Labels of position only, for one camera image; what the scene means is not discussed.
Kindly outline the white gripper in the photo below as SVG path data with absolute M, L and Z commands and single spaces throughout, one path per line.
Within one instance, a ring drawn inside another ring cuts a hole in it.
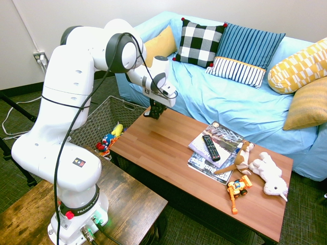
M 172 108 L 176 103 L 176 97 L 174 94 L 163 95 L 161 93 L 154 93 L 150 91 L 148 97 L 150 98 L 150 106 L 151 106 L 150 111 L 151 112 L 156 111 L 156 107 L 155 107 L 155 101 L 156 101 L 158 102 L 157 107 L 158 107 L 159 114 L 162 114 L 166 110 L 166 107 Z

